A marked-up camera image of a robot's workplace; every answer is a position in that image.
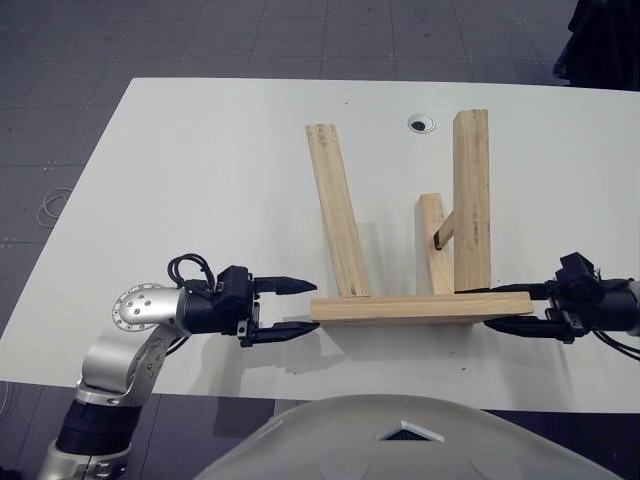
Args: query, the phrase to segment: wire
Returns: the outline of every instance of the wire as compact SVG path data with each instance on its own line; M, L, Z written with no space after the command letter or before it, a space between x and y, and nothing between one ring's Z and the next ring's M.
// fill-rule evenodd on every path
M167 350L167 355L166 356L168 357L169 355L174 353L176 350L178 350L182 345L187 343L187 340L189 340L189 337L182 337L181 339L175 340L174 342L172 342L171 346Z
M180 275L180 263L183 261L190 261L195 263L200 267L200 271L204 273L206 277L206 281L203 280L185 280ZM209 264L207 261L196 253L185 253L179 257L174 258L167 265L167 274L169 278L173 280L173 282L178 286L178 288L186 288L190 292L206 298L207 300L211 299L211 295L216 286L216 277L209 268ZM206 283L206 289L201 288L201 285ZM171 343L171 346L167 349L167 357L172 353L175 353L180 347L182 347L189 337L183 337L178 340L174 340Z
M631 345L625 345L624 343L619 342L618 340L616 340L615 338L611 337L610 335L608 335L605 332L600 331L598 333L600 335L602 335L605 339L607 339L609 342L615 343L618 347L624 348L625 350L628 350L630 352L637 353L637 354L640 355L640 348L634 348Z
M630 347L629 345L625 345L624 343L620 343L617 340L614 340L609 335L604 332L594 331L593 334L596 336L598 340L609 345L614 350L626 355L629 358L640 362L640 355L634 355L633 352L637 352L637 349Z
M51 229L55 227L55 224L56 224L55 221L58 220L58 218L60 218L60 214L52 213L51 210L49 210L49 205L51 205L53 202L55 202L59 198L64 200L64 204L66 205L67 201L69 200L69 197L71 196L71 192L73 192L73 190L70 188L53 188L49 190L47 193L45 193L44 196L42 197L42 205L40 205L40 208L38 209L38 213L36 213L36 223L44 228ZM53 219L53 223L43 222L42 212L44 212L44 214L46 215L45 218Z

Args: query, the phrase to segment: wood grain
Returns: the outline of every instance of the wood grain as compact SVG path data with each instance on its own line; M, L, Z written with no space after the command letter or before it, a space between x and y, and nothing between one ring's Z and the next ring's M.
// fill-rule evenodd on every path
M477 323L531 312L526 292L311 300L311 319L325 326Z
M306 127L333 272L342 297L369 295L347 177L334 125Z
M439 193L427 193L420 195L419 203L431 291L435 295L453 293L453 264L449 247L444 245L441 250L437 250L433 240L434 234L444 222L442 199Z
M453 121L454 289L491 286L489 125L487 110Z

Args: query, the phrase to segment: white table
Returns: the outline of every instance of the white table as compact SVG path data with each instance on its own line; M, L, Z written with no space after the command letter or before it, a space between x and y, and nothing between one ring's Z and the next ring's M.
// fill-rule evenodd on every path
M471 108L489 109L494 285L549 279L573 251L605 277L638 277L637 94L137 79L11 317L0 378L74 385L85 352L112 326L115 298L142 282L169 285L168 260L188 251L217 271L246 265L335 295L307 124L337 125L375 293L415 293L425 268L414 204L420 193L441 192L451 205L451 123ZM433 117L436 130L411 133L414 113ZM265 295L263 321L307 315L312 295ZM194 337L166 362L155 391L294 399L387 392L480 408L640 412L640 368L593 336L565 346L482 325L335 328L246 350L234 338Z

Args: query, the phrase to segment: screw hole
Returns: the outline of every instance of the screw hole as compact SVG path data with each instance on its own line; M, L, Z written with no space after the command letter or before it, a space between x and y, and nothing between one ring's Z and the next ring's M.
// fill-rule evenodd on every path
M423 132L427 128L427 126L424 124L424 122L416 121L411 124L411 128L419 132Z
M407 125L413 133L430 133L436 129L435 120L422 113L411 115L407 121Z

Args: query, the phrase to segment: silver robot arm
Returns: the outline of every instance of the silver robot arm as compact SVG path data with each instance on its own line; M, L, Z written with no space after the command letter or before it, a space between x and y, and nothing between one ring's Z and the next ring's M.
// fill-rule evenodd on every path
M183 280L177 266L197 263L207 280ZM194 254L169 264L178 288L143 284L124 292L112 308L113 325L91 346L76 395L58 438L48 448L39 480L113 479L121 476L131 438L164 359L192 334L234 335L243 347L286 341L314 330L306 322L260 328L260 294L301 293L315 285L289 277L254 278L231 266L216 281Z
M49 445L39 480L109 479L124 473L131 436L167 350L191 335L182 326L186 293L146 284L118 299L115 325L84 359L74 402L60 436Z

